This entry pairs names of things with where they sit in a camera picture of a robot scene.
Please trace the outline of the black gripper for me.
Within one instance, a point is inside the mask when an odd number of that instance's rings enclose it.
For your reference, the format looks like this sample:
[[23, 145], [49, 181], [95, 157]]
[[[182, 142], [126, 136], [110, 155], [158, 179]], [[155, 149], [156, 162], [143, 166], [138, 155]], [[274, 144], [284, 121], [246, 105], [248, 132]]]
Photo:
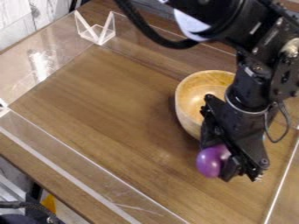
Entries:
[[270, 167], [264, 146], [264, 115], [235, 108], [215, 95], [204, 96], [200, 107], [200, 148], [224, 144], [231, 153], [220, 170], [220, 179], [230, 182], [235, 176], [247, 175], [255, 182]]

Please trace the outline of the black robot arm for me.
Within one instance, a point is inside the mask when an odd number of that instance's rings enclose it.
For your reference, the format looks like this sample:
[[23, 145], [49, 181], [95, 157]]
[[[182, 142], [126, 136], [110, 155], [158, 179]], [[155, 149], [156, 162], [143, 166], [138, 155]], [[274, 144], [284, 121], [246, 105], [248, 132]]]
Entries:
[[238, 70], [224, 98], [207, 94], [200, 147], [227, 146], [219, 178], [255, 180], [270, 167], [263, 139], [286, 99], [299, 93], [299, 20], [276, 0], [166, 0], [184, 35], [236, 49]]

